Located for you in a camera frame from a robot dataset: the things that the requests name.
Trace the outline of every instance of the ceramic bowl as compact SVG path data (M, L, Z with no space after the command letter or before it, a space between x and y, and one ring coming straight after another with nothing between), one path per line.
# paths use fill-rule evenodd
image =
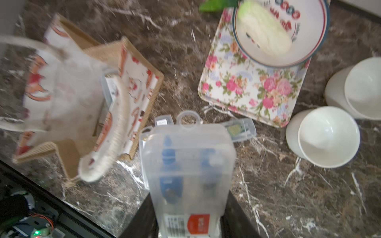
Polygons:
M364 59L332 76L325 100L353 118L381 120L381 57Z
M233 34L242 52L266 67L288 68L309 59L323 43L328 32L330 13L325 0L260 1L282 24L292 39L288 53L273 57L263 52L240 26L238 9L233 13Z
M360 130L346 111L326 106L302 111L291 118L286 140L301 158L322 168L336 168L357 153Z

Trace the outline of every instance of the basket handle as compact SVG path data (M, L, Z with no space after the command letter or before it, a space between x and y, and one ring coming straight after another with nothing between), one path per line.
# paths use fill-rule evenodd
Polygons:
M118 160L120 151L125 142L129 113L130 113L130 95L128 93L127 85L123 82L120 76L115 75L112 77L117 86L118 97L116 102L119 103L117 120L114 133L110 135L110 144L103 155L97 154L99 156L95 162L90 166L91 161L94 157L93 151L89 154L83 156L79 161L78 174L80 178L86 182L94 182L100 179Z
M52 54L60 61L63 61L65 59L63 52L58 48L25 37L19 37L14 35L0 35L0 43L42 50Z
M46 51L56 57L58 60L63 61L65 59L64 53L54 46L47 45L45 43L13 35L1 35L0 43L23 46L27 48L33 48L36 50ZM44 128L39 128L36 126L29 126L26 128L23 120L17 120L14 118L0 117L0 129L8 131L46 131Z

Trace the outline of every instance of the clear plastic box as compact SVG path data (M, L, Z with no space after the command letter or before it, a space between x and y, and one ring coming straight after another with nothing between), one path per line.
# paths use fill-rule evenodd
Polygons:
M150 131L142 163L162 237L214 236L234 161L233 142L222 125L201 125L198 117L193 125Z
M252 119L242 118L221 123L227 131L233 142L246 141L257 136L257 130Z

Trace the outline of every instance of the dark marble surface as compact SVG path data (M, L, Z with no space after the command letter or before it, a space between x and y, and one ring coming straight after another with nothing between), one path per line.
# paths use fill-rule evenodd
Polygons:
M16 35L42 40L59 12L100 42L126 35L166 76L151 113L197 111L205 123L229 120L197 95L219 14L199 13L201 0L30 0ZM331 26L312 58L294 113L325 105L328 79L381 51L381 25L331 6ZM22 118L22 96L33 52L9 47L0 73L0 116ZM381 237L381 123L358 121L356 157L337 169L315 167L287 147L285 129L255 122L258 137L235 144L231 190L262 237ZM0 131L0 159L118 236L147 195L140 159L119 161L100 181L65 188L55 156L11 163L18 133Z

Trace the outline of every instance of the pink rose pattern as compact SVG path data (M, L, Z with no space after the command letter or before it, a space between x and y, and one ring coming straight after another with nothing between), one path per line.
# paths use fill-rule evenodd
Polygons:
M201 76L199 96L232 112L285 127L309 63L307 60L292 68L267 69L249 60L233 36L232 10L225 9ZM217 79L209 78L210 72Z

